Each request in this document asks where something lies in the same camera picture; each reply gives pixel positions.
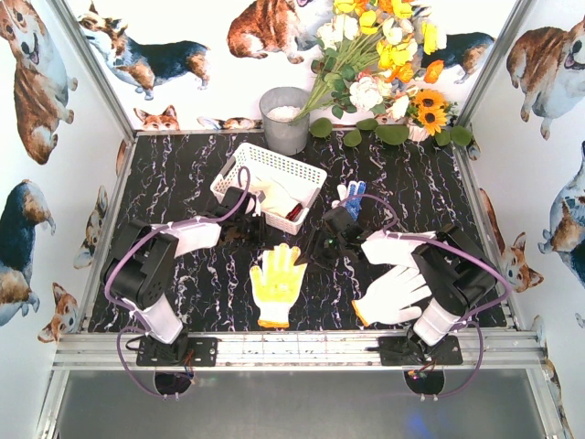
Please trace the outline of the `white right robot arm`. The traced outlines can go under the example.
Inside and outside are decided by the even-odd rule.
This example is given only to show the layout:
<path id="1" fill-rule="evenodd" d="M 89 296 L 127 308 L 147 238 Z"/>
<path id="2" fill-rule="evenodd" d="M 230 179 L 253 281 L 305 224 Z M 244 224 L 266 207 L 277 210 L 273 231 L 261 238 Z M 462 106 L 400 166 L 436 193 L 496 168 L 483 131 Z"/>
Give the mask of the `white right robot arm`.
<path id="1" fill-rule="evenodd" d="M 458 227 L 399 233 L 366 230 L 344 207 L 329 210 L 295 264 L 321 267 L 338 259 L 386 265 L 352 306 L 362 325 L 411 323 L 427 347 L 440 343 L 494 287 L 497 271 Z"/>

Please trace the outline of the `orange dotted work glove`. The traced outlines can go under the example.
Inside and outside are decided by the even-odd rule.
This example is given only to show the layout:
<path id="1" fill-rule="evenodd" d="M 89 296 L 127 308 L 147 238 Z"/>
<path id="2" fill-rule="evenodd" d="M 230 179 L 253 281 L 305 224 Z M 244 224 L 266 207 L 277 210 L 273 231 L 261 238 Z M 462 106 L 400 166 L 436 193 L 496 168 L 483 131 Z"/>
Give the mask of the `orange dotted work glove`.
<path id="1" fill-rule="evenodd" d="M 299 298 L 307 266 L 295 264 L 300 255 L 297 246 L 290 247 L 284 242 L 264 251 L 261 265 L 250 268 L 253 300 L 260 309 L 260 327 L 289 327 L 289 312 Z"/>

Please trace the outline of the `cream knit glove red cuff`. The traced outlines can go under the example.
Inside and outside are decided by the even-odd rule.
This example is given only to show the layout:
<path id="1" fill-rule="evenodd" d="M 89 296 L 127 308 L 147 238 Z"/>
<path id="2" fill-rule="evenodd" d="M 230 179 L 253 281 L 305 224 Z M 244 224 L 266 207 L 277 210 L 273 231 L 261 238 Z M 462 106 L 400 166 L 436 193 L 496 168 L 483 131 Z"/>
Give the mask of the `cream knit glove red cuff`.
<path id="1" fill-rule="evenodd" d="M 296 221 L 303 211 L 303 205 L 296 201 L 267 204 L 263 210 L 288 221 Z"/>

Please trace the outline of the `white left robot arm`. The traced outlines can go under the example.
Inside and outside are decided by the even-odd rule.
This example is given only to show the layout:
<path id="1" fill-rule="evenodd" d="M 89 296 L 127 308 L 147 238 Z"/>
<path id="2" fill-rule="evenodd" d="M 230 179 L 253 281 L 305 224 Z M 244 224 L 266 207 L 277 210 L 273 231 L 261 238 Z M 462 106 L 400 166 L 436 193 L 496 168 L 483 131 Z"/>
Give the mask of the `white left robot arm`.
<path id="1" fill-rule="evenodd" d="M 166 298 L 175 259 L 217 246 L 229 227 L 262 232 L 264 199 L 260 191 L 229 187 L 215 210 L 205 216 L 159 225 L 132 220 L 112 245 L 102 267 L 106 298 L 135 316 L 147 336 L 164 345 L 175 343 L 184 331 L 184 324 Z"/>

